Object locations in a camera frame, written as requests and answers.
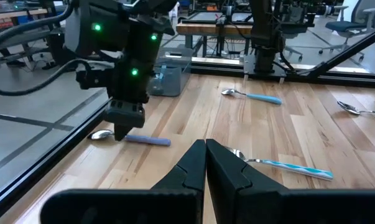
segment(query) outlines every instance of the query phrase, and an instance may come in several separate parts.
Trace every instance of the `spoon with blue handle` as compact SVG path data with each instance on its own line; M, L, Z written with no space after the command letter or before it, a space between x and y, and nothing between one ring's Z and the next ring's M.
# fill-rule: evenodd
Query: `spoon with blue handle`
M230 147L226 147L226 148L229 149L234 155L236 155L238 158L242 159L245 162L257 162L260 164L265 164L265 165L269 165L272 167L277 167L277 168L289 170L292 172L296 172L298 174L309 175L309 176L317 177L317 178L324 179L324 180L332 180L334 178L332 172L327 171L327 170L320 170L320 169L314 169L310 167L286 164L283 162L270 161L267 159L246 159L244 154L240 150L232 149Z
M250 93L245 94L245 93L241 93L241 92L239 92L235 89L223 90L221 93L222 93L222 95L232 95L233 93L239 93L241 95L247 96L248 98L255 99L255 100L261 100L261 101L266 101L266 102L269 102L269 103L275 103L277 105L280 105L282 103L280 98L277 98L277 97L274 97L274 96L266 96L266 95L250 94Z
M100 139L106 139L110 136L114 135L114 132L112 130L99 130L91 133L88 135L88 139L90 140L100 140ZM132 134L127 134L124 137L127 141L132 142L140 142L140 143L147 143L147 144L155 144L159 146L170 146L170 140L164 139L164 138L155 138L155 137L149 137L149 136L136 136Z

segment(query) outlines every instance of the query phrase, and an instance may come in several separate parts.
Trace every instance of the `floor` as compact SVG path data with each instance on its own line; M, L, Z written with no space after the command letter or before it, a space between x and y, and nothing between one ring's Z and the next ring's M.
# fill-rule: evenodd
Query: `floor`
M214 18L215 15L209 13L195 16L192 19ZM301 62L298 61L296 55L289 56L291 63L316 65L338 53L337 51L333 53L326 51L323 55L317 53L321 47L344 41L341 37L331 34L328 29L324 28L325 23L332 20L332 18L317 19L316 27L309 29L306 34L301 34L297 38L287 41L287 45L304 54ZM360 37L354 38L350 43L352 44L359 39ZM162 45L164 47L184 45L184 36L175 35L171 37L165 35ZM213 47L214 42L210 42L209 46ZM242 50L243 43L238 43L238 40L229 40L229 47L230 49L234 47L236 50ZM10 50L11 52L17 52L20 49L14 47ZM375 44L368 47L364 52L366 58L361 63L355 56L343 62L340 66L361 67L375 73ZM50 55L44 54L43 57L35 55L34 58L39 63L33 72L29 71L33 65L25 69L0 66L0 88L21 90L45 80L53 70L43 71L41 67L44 66L44 63L41 61L50 60ZM56 142L64 138L70 130L92 114L106 99L104 90L80 90L73 73L62 75L47 88L31 95L21 97L0 96L0 189L30 167Z
M278 96L282 105L222 96L225 88ZM169 138L170 147L84 140L56 165L0 223L39 223L53 194L70 188L149 189L196 139L213 138L247 158L271 159L330 170L332 181L251 164L291 189L375 188L375 116L353 116L336 104L375 110L375 89L193 75L181 96L152 97L146 123L133 134ZM96 129L111 129L101 123ZM205 193L204 223L216 223Z

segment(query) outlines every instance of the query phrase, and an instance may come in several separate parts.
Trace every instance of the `metal spoon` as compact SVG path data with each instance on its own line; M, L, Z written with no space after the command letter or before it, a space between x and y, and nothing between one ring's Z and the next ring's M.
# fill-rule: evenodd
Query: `metal spoon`
M262 101L266 101L270 103L275 103L277 105L280 105L282 103L281 99L274 97L274 96L266 96L266 95L250 94L250 93L246 94L246 93L241 93L235 89L223 90L221 93L222 95L232 95L233 93L239 93L241 95L247 96L255 100L262 100Z
M351 106L349 104L346 104L346 103L343 103L343 102L340 102L340 101L338 101L338 105L340 105L342 107L342 109L344 109L345 111L347 111L351 114L354 114L354 115L360 115L361 113L374 113L375 114L375 111L361 111L361 110L355 108L354 106Z
M113 135L114 135L114 132L112 130L105 129L105 130L95 131L89 134L86 138L90 140L102 140ZM127 134L124 139L127 141L133 141L133 142L155 144L155 145L160 145L160 146L170 146L170 140L164 139L164 138L136 136L136 135Z
M317 177L317 178L324 179L324 180L333 179L333 174L330 171L303 167L303 166L298 166L298 165L293 165L293 164L286 164L283 162L270 161L267 159L246 159L244 154L240 150L232 149L230 147L226 147L226 148L229 149L234 155L236 155L238 158L242 159L245 162L257 162L260 164L265 164L265 165L269 165L272 167L277 167L277 168L289 170L292 172L296 172L298 174L309 175L309 176Z

